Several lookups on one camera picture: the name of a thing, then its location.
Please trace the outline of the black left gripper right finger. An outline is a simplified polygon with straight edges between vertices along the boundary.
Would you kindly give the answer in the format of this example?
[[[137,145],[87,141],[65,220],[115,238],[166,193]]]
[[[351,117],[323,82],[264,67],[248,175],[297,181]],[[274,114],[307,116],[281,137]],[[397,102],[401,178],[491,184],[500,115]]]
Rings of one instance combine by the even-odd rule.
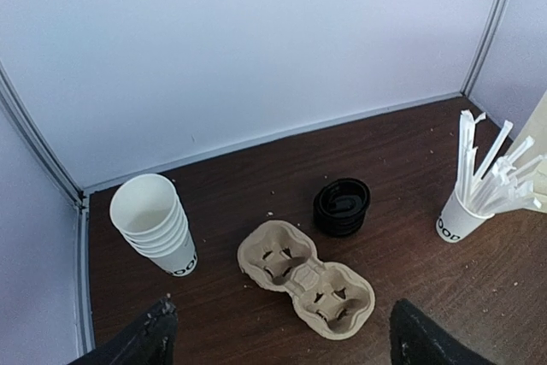
[[[408,299],[390,315],[392,364],[492,364],[453,338]]]

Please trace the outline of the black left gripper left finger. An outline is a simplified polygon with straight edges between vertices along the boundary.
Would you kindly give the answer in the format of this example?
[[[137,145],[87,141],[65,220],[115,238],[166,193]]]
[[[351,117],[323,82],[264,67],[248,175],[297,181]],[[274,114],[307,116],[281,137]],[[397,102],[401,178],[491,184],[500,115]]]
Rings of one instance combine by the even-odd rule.
[[[173,364],[176,306],[162,297],[110,341],[72,364]]]

